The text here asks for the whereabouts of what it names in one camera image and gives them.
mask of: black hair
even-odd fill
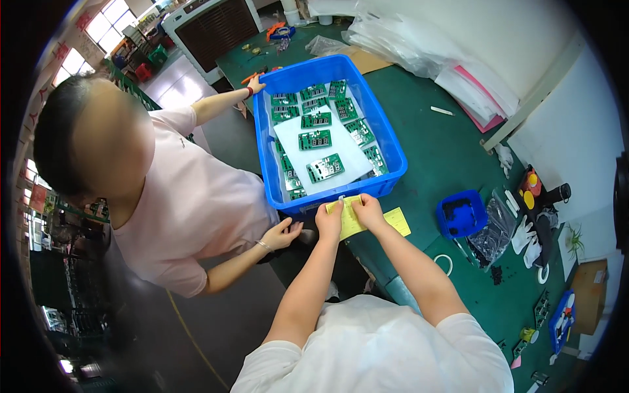
[[[97,73],[70,76],[50,93],[35,127],[33,158],[39,176],[65,196],[88,191],[74,163],[72,133],[78,115],[85,108],[91,82]]]

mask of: person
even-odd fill
[[[389,225],[378,200],[352,208],[422,315],[372,295],[324,303],[343,203],[316,214],[317,242],[232,392],[513,392],[509,365],[443,270]]]
[[[77,207],[107,200],[114,238],[141,279],[185,297],[222,291],[301,234],[279,222],[258,175],[185,137],[265,87],[147,112],[98,74],[71,76],[49,95],[35,128],[39,174]],[[199,259],[229,260],[205,271]]]

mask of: green workbench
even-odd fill
[[[341,31],[347,29],[347,25],[311,26],[315,27],[298,28],[289,48],[279,56],[274,47],[263,46],[267,42],[265,33],[261,33],[243,42],[216,63],[231,85],[238,88],[243,79],[265,65],[270,70],[313,58],[304,46],[316,35],[342,41]],[[252,48],[261,47],[269,54],[252,57],[250,51],[241,49],[245,43],[251,44]],[[364,77],[386,113],[408,160],[406,174],[389,195],[380,198],[383,211],[401,207],[411,228],[407,237],[410,242],[429,257],[442,253],[452,257],[454,268],[450,278],[463,302],[496,342],[506,340],[505,355],[511,362],[511,349],[519,341],[520,329],[525,325],[534,325],[533,307],[544,288],[544,285],[537,284],[537,270],[527,270],[522,255],[515,255],[509,246],[496,263],[503,269],[504,282],[494,285],[489,273],[473,267],[452,241],[440,235],[435,208],[444,197],[466,189],[480,191],[486,201],[494,188],[501,193],[503,186],[514,190],[524,167],[514,156],[512,176],[509,180],[505,179],[497,156],[488,155],[479,143],[481,138],[488,139],[495,129],[490,130],[488,135],[482,135],[454,99],[432,80],[415,77],[397,65],[370,72]],[[246,104],[252,112],[252,100]],[[451,111],[455,116],[434,112],[431,106]],[[371,233],[366,231],[354,235],[346,240],[346,244],[398,304],[416,308],[415,300]],[[545,286],[550,291],[551,304],[558,302],[566,286],[559,252],[554,254],[549,262],[551,274]],[[444,258],[440,259],[440,265],[443,264],[446,270],[444,261]],[[545,370],[540,366],[542,363],[548,365],[552,352],[546,326],[540,332],[538,342],[542,344],[525,350],[523,366],[513,372],[516,386],[521,384],[516,391],[526,391],[531,386],[533,371]]]

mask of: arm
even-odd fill
[[[306,265],[286,290],[269,334],[262,344],[281,340],[290,341],[303,348],[308,336],[315,331],[330,286],[343,211],[343,203],[337,203],[332,213],[328,215],[326,205],[319,206],[315,218],[319,228],[319,242],[314,246]]]
[[[251,87],[253,94],[262,90],[267,84],[258,81],[259,75],[249,81],[248,87]],[[210,119],[217,117],[225,109],[234,106],[238,102],[249,97],[249,89],[238,89],[226,93],[217,94],[211,97],[205,97],[192,104],[192,108],[196,113],[196,126],[207,123]]]
[[[380,242],[426,321],[436,326],[450,315],[469,314],[443,270],[385,221],[376,198],[367,194],[361,194],[361,197],[364,206],[352,203],[356,216]]]
[[[297,222],[289,229],[291,221],[291,218],[287,218],[269,229],[262,237],[262,243],[266,244],[271,250],[288,247],[291,242],[299,236],[301,228],[304,226],[303,223]],[[229,287],[269,252],[270,250],[268,248],[256,244],[253,248],[243,252],[237,257],[209,269],[205,291],[201,293],[215,294]]]

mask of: air cooler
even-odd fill
[[[162,27],[208,84],[221,77],[217,58],[262,31],[253,0],[192,0]]]

